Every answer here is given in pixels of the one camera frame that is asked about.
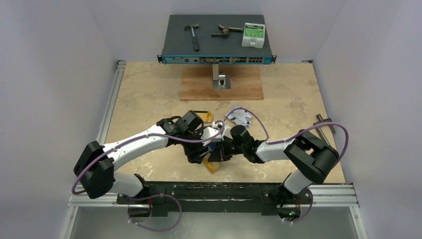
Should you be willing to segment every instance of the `metal bracket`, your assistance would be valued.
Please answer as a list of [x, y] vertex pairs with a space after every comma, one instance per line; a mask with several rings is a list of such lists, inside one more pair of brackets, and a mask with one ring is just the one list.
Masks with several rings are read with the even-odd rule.
[[230, 76], [218, 71], [218, 64], [212, 65], [212, 87], [214, 90], [231, 89]]
[[273, 57], [271, 58], [271, 64], [276, 63], [276, 60], [277, 60], [277, 56], [273, 56]]
[[163, 57], [161, 55], [157, 55], [158, 63], [163, 63]]
[[[314, 123], [314, 125], [319, 124], [319, 123], [324, 123], [324, 122], [332, 122], [331, 118], [326, 118], [324, 119], [321, 114], [316, 115], [316, 118], [318, 119], [317, 122]], [[332, 125], [328, 126], [331, 129], [332, 133], [335, 133], [335, 129]], [[329, 143], [327, 137], [325, 136], [324, 132], [322, 131], [321, 127], [318, 127], [315, 129], [319, 135], [319, 138], [324, 140], [329, 146], [331, 146], [331, 144]]]
[[[309, 191], [306, 188], [304, 188], [295, 197], [301, 198], [301, 204], [309, 204], [311, 202], [311, 198], [309, 197]], [[280, 199], [280, 202], [281, 202], [281, 200], [283, 198], [282, 198], [281, 192], [278, 188], [263, 188], [262, 189], [262, 199], [263, 199], [264, 204], [271, 204], [274, 201], [274, 199]], [[295, 205], [296, 199], [292, 199], [290, 201], [284, 201], [282, 203], [283, 203], [283, 205]]]
[[[151, 195], [166, 194], [166, 190], [164, 188], [151, 188], [149, 190], [149, 194], [151, 194]], [[152, 204], [153, 205], [164, 204], [164, 201], [165, 201], [164, 197], [158, 197], [158, 198], [152, 199]], [[116, 199], [116, 203], [117, 204], [126, 204], [126, 205], [148, 204], [148, 200], [137, 201], [137, 200], [128, 199], [128, 198], [124, 197], [123, 195], [118, 195], [117, 199]]]
[[250, 128], [252, 126], [251, 119], [252, 115], [245, 110], [235, 110], [231, 114], [228, 114], [230, 111], [232, 111], [235, 108], [239, 108], [239, 105], [234, 105], [231, 107], [231, 109], [225, 114], [227, 118], [231, 121], [233, 121], [236, 125], [243, 125], [245, 128]]

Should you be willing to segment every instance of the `hammer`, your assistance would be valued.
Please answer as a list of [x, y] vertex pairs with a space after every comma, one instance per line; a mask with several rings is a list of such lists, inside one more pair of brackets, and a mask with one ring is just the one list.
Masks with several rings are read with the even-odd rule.
[[187, 25], [185, 26], [185, 31], [189, 28], [192, 30], [192, 39], [194, 40], [194, 50], [199, 51], [198, 39], [195, 36], [195, 31], [194, 31], [194, 28], [199, 28], [199, 24], [197, 23], [195, 25]]
[[[321, 114], [316, 115], [316, 118], [318, 119], [318, 121], [317, 121], [317, 122], [315, 122], [315, 123], [314, 123], [314, 125], [319, 124], [319, 123], [323, 123], [323, 122], [332, 122], [331, 118], [326, 118], [326, 119], [324, 119], [324, 118], [322, 118]], [[328, 127], [331, 129], [331, 132], [332, 132], [332, 133], [335, 133], [335, 129], [334, 129], [334, 127], [333, 127], [332, 125], [329, 125]], [[320, 127], [318, 127], [318, 128], [316, 128], [315, 130], [318, 132], [319, 137], [320, 137], [322, 140], [324, 140], [324, 141], [325, 141], [328, 145], [330, 145], [330, 146], [331, 146], [331, 144], [328, 142], [328, 139], [327, 139], [327, 137], [325, 136], [324, 132], [322, 132], [321, 128], [320, 128]]]

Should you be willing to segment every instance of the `black metal plate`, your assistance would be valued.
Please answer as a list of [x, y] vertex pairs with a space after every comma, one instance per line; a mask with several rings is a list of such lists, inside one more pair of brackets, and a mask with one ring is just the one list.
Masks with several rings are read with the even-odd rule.
[[[160, 182], [148, 181], [150, 195], [166, 193], [175, 197], [183, 212], [210, 213], [261, 213], [263, 216], [277, 215], [281, 197], [279, 183], [215, 183], [215, 182]], [[170, 198], [153, 200], [152, 216], [167, 216], [179, 208]], [[118, 197], [118, 204], [140, 204]], [[302, 203], [307, 203], [303, 196]]]
[[161, 55], [157, 55], [158, 63], [163, 63], [163, 57]]
[[[166, 56], [202, 56], [202, 57], [263, 57], [272, 56], [269, 36], [265, 30], [262, 48], [243, 47], [243, 33], [230, 32], [227, 38], [211, 37], [212, 33], [221, 33], [218, 24], [244, 27], [245, 23], [265, 24], [263, 15], [170, 15], [166, 39], [161, 55]], [[192, 32], [184, 27], [199, 24], [195, 29], [200, 51], [192, 45]]]

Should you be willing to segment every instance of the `metal hammer head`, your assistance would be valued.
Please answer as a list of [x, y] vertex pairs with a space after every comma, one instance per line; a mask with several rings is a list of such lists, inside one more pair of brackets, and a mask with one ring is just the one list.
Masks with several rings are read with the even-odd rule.
[[187, 29], [189, 29], [189, 28], [199, 28], [199, 23], [194, 24], [194, 25], [187, 25], [187, 26], [185, 26], [185, 31], [186, 31]]

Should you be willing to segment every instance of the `label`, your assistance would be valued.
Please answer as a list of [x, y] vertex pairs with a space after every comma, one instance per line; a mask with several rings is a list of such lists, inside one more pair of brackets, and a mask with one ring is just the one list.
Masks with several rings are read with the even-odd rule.
[[264, 38], [264, 26], [258, 25], [245, 25], [245, 36]]

